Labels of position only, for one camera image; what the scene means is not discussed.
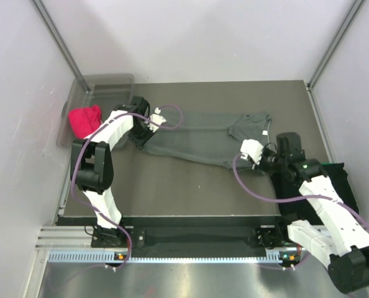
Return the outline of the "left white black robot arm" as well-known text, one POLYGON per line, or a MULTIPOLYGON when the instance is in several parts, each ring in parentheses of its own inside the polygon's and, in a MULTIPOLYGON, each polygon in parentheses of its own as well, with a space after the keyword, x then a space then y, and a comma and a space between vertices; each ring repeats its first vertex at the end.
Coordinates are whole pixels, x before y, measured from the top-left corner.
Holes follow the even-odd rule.
POLYGON ((88 198, 97 217, 93 247, 115 247, 127 241, 127 232, 120 227, 122 214, 111 190, 114 178, 111 150, 123 137, 143 148, 154 135, 150 111, 149 102, 135 96, 129 104, 116 106, 95 132, 72 143, 71 181, 88 198))

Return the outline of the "grey t shirt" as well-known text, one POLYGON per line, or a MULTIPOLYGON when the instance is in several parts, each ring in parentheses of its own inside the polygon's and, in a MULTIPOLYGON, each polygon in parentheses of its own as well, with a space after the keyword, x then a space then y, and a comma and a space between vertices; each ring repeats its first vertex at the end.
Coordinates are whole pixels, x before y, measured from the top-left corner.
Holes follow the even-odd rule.
POLYGON ((141 151, 157 156, 181 158, 207 165, 232 169, 232 160, 240 153, 244 140, 269 143, 271 116, 266 112, 225 114, 184 111, 183 117, 173 110, 163 110, 164 125, 175 130, 158 129, 141 151))

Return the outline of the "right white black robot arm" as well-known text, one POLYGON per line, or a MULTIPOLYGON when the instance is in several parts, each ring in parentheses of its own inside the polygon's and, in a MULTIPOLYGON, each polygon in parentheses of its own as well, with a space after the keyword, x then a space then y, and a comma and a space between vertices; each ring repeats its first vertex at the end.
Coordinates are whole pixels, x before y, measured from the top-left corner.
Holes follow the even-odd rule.
POLYGON ((325 236, 308 220, 292 219, 276 229, 277 241, 303 246, 327 270, 334 286, 343 294, 369 287, 369 231, 350 211, 322 164, 307 158, 297 133, 281 133, 275 151, 257 140, 242 143, 242 158, 268 174, 280 173, 298 188, 329 232, 325 236))

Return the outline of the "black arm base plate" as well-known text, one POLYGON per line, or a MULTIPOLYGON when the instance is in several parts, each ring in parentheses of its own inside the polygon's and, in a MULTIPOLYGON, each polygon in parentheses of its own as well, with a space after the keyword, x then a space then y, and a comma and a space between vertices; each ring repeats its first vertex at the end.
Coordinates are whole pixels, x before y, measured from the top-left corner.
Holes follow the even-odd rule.
POLYGON ((119 227, 92 224, 91 247, 129 248, 138 258, 230 258, 264 256, 285 248, 300 254, 289 239, 293 214, 216 216, 131 216, 119 227))

